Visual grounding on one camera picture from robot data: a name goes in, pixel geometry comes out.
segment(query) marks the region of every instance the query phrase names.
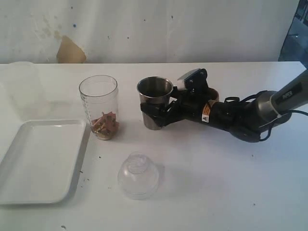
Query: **orange warning sticker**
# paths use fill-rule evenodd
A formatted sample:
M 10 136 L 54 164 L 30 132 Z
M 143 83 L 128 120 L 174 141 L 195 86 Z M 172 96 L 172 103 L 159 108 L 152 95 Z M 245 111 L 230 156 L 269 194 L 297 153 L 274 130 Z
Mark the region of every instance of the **orange warning sticker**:
M 208 103 L 204 105 L 203 111 L 202 111 L 202 122 L 209 123 L 211 108 L 216 103 L 215 100 L 209 100 Z

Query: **robotic arm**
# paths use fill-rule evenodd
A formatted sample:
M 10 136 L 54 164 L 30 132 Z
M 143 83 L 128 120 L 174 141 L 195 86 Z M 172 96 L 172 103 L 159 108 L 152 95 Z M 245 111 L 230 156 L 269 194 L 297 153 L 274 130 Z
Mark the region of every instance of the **robotic arm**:
M 141 110 L 160 127 L 188 119 L 228 131 L 247 142 L 267 140 L 271 129 L 287 122 L 292 113 L 308 116 L 294 110 L 308 103 L 308 70 L 278 92 L 265 90 L 241 101 L 238 97 L 217 101 L 217 92 L 208 87 L 206 78 L 205 69 L 192 70 L 178 79 L 171 93 L 177 100 L 167 107 L 142 103 Z M 267 137 L 262 139 L 261 133 L 267 130 Z

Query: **clear plastic lid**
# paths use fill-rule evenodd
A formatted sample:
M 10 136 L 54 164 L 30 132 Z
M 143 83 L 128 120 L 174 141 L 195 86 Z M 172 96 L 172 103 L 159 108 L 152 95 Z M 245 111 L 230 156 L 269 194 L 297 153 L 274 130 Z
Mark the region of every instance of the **clear plastic lid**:
M 150 158 L 133 152 L 122 164 L 117 177 L 124 194 L 134 200 L 143 200 L 158 187 L 159 172 Z

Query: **white wall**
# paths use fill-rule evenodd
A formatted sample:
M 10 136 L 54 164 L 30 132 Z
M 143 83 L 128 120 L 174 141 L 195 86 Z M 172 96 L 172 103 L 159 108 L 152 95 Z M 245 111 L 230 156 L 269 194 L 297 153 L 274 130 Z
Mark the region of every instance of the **white wall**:
M 86 53 L 89 63 L 277 61 L 297 4 L 3 0 L 0 63 L 55 63 L 63 35 Z

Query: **white tray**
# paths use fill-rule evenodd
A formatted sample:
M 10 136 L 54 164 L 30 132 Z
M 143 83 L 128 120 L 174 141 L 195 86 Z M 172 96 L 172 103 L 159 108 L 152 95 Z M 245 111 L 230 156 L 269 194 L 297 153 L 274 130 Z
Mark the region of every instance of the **white tray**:
M 79 177 L 89 138 L 85 131 L 83 120 L 25 122 L 0 163 L 0 205 L 63 200 L 73 175 Z

